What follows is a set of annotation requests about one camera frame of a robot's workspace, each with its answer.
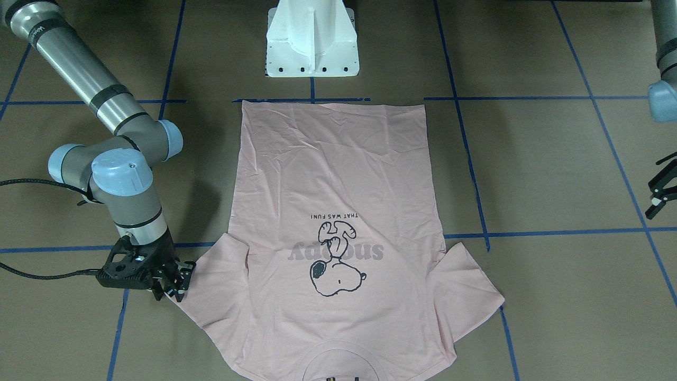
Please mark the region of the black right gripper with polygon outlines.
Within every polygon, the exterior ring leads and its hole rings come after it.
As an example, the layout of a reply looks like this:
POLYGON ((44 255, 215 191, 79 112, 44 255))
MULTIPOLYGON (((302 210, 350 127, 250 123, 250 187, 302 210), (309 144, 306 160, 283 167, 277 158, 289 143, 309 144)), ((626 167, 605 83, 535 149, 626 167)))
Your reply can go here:
POLYGON ((197 264, 179 262, 169 229, 149 244, 132 244, 129 236, 121 237, 115 252, 125 254, 121 265, 115 266, 124 267, 115 271, 116 287, 150 289, 155 301, 163 299, 166 288, 175 289, 176 302, 183 301, 197 264))

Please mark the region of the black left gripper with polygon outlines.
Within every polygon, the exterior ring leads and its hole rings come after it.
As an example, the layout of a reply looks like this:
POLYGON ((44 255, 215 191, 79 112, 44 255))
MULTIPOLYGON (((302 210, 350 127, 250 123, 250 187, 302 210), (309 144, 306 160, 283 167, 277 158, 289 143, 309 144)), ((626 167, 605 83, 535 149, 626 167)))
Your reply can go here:
POLYGON ((645 217, 650 220, 669 202, 676 200, 676 185, 668 187, 669 183, 676 179, 676 152, 656 161, 656 165, 660 166, 665 162, 668 164, 648 182, 651 189, 651 206, 645 211, 645 217))

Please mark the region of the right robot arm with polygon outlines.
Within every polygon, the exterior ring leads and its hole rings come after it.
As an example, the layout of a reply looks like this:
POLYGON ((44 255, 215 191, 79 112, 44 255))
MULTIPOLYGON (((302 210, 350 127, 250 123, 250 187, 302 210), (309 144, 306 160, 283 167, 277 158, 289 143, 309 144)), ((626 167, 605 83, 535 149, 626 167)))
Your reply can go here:
POLYGON ((105 263, 87 274, 103 287, 181 302, 196 264, 177 256, 154 181, 155 166, 183 149, 179 128, 143 108, 58 2, 2 1, 2 25, 55 70, 105 129, 99 140, 64 144, 48 160, 51 181, 80 193, 84 204, 103 205, 118 234, 105 263))

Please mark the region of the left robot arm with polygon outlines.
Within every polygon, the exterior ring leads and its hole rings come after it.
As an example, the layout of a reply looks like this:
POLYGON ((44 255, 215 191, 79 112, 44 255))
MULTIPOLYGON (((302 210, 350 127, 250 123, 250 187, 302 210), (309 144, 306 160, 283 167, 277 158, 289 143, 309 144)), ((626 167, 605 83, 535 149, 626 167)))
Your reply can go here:
MULTIPOLYGON (((676 121, 676 1, 650 1, 657 52, 655 62, 660 80, 648 87, 648 102, 652 119, 657 123, 676 121)), ((676 188, 668 186, 676 177, 675 152, 656 162, 667 162, 649 182, 651 206, 647 219, 676 198, 676 188)))

